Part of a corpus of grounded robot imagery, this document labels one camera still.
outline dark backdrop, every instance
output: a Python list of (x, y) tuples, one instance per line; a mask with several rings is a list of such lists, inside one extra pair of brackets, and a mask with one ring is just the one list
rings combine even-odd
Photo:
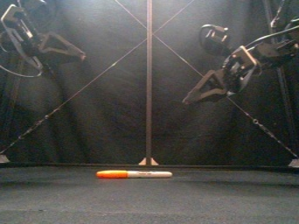
[[(0, 8), (11, 2), (3, 1)], [(88, 57), (35, 79), (0, 71), (3, 148), (82, 91), (6, 155), (15, 162), (138, 164), (146, 157), (147, 1), (50, 0), (48, 4), (51, 15), (40, 31), (59, 33)], [(202, 76), (224, 60), (200, 48), (200, 27), (228, 27), (230, 45), (246, 45), (268, 34), (262, 1), (154, 0), (152, 22), (155, 161), (287, 165), (290, 153), (246, 116), (250, 113), (291, 144), (276, 70), (254, 77), (231, 100), (182, 103)], [(12, 54), (1, 53), (1, 63), (18, 69), (16, 62)]]

